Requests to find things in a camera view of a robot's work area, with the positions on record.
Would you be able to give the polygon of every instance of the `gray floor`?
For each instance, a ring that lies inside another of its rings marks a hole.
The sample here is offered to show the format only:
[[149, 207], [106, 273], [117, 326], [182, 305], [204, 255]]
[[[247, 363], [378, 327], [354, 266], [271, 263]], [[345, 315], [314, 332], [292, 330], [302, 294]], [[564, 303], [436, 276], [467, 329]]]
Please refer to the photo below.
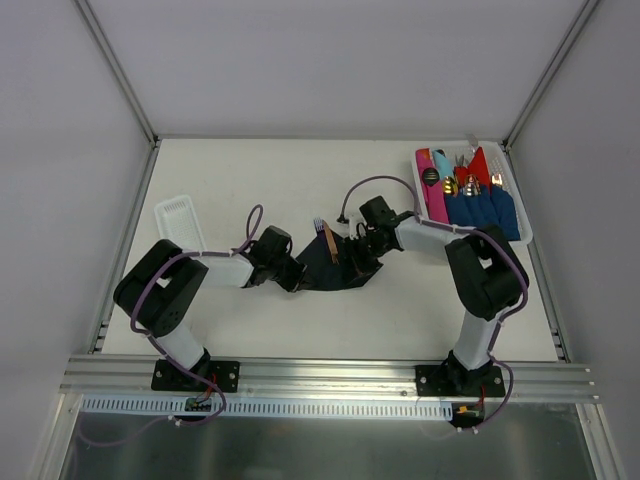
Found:
[[[90, 414], [83, 432], [109, 441], [150, 417]], [[63, 479], [594, 479], [573, 406], [511, 405], [478, 435], [394, 420], [221, 418], [160, 423], [126, 446], [79, 440]]]

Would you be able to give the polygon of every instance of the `white table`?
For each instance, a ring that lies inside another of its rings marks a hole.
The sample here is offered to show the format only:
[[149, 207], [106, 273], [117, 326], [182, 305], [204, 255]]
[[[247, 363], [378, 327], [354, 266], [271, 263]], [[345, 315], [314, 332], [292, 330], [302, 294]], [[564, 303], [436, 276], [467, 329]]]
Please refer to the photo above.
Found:
[[[335, 219], [344, 194], [357, 181], [391, 174], [412, 183], [409, 159], [425, 146], [429, 142], [164, 140], [126, 271], [159, 239], [153, 208], [162, 200], [190, 195], [212, 250], [238, 246], [249, 210], [262, 203], [259, 232], [270, 224], [284, 229], [297, 254], [315, 237], [314, 217], [342, 231]], [[380, 194], [397, 212], [412, 206], [404, 187], [379, 180], [358, 189], [347, 211], [356, 213]], [[529, 304], [509, 319], [496, 356], [556, 361], [528, 251], [519, 248], [517, 254], [531, 279]], [[444, 358], [463, 318], [448, 265], [411, 252], [391, 252], [382, 263], [365, 287], [351, 291], [290, 294], [272, 282], [253, 289], [201, 289], [185, 321], [216, 356]], [[115, 307], [103, 352], [154, 353], [129, 331], [128, 320]]]

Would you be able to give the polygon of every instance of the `black mounting plate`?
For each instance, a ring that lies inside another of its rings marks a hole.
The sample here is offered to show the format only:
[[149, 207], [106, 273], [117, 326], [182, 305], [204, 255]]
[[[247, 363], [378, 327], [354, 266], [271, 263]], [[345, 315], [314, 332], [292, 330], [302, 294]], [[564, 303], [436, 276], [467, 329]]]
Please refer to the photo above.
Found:
[[[215, 383], [224, 393], [236, 393], [240, 380], [240, 362], [209, 360], [209, 372], [215, 374]], [[192, 378], [185, 376], [166, 360], [158, 360], [153, 369], [151, 390], [156, 392], [197, 392], [207, 389], [204, 383], [194, 385]]]
[[[455, 386], [447, 381], [434, 381], [438, 378], [434, 373], [442, 368], [441, 365], [416, 365], [416, 390], [419, 397], [474, 397], [481, 392], [468, 393], [457, 392]], [[489, 372], [482, 377], [481, 385], [484, 386], [485, 398], [503, 398], [506, 394], [504, 378], [500, 367], [492, 366]]]

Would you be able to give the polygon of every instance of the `white wall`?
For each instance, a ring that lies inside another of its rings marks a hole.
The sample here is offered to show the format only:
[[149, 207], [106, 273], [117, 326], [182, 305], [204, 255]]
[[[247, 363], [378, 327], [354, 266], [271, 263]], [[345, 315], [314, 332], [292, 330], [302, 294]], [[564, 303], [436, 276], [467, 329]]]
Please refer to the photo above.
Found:
[[92, 328], [146, 142], [72, 3], [0, 6], [0, 476]]
[[640, 3], [603, 2], [518, 140], [518, 177], [575, 350], [640, 478]]
[[93, 0], [160, 134], [504, 138], [583, 0]]

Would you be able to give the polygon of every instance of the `gray wall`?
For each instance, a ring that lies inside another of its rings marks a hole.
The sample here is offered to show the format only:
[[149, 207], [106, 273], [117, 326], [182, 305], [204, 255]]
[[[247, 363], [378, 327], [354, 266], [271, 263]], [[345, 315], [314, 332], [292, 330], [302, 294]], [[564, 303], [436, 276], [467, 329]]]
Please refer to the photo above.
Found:
[[504, 138], [583, 0], [93, 0], [160, 134]]
[[575, 360], [640, 478], [640, 2], [606, 0], [514, 160]]
[[0, 5], [0, 476], [92, 327], [146, 142], [72, 3]]

